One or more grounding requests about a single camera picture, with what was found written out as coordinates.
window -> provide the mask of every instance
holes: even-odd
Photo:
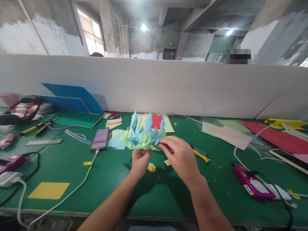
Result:
[[[89,54],[94,52],[101,53],[105,56],[105,50],[102,42],[102,35],[99,24],[88,14],[77,7],[78,16],[86,39]]]

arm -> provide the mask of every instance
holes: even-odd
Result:
[[[132,169],[110,196],[84,221],[78,231],[116,230],[133,191],[144,175],[152,150],[134,149]]]
[[[200,230],[233,230],[201,175],[189,144],[176,136],[168,136],[160,143],[167,144],[174,151],[172,154],[166,146],[159,145],[191,193]]]

pink hot glue gun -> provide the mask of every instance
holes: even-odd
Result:
[[[9,147],[12,144],[14,138],[15,138],[15,135],[13,133],[10,133],[6,135],[5,137],[3,137],[0,140],[0,149],[4,150],[7,147]]]

hand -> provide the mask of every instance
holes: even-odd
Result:
[[[193,149],[188,143],[176,136],[167,136],[159,142],[168,145],[174,151],[172,154],[165,145],[158,145],[189,189],[198,184],[200,179],[204,180],[200,174]]]
[[[133,153],[132,153],[132,160],[133,160],[133,164],[132,164],[132,169],[131,169],[131,173],[139,179],[141,179],[141,177],[143,177],[147,166],[148,166],[148,162],[149,159],[152,155],[153,150],[147,149],[147,150],[143,150],[143,149],[134,149]]]

white power adapter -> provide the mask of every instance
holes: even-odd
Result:
[[[0,187],[10,187],[22,177],[20,172],[4,172],[0,175]]]

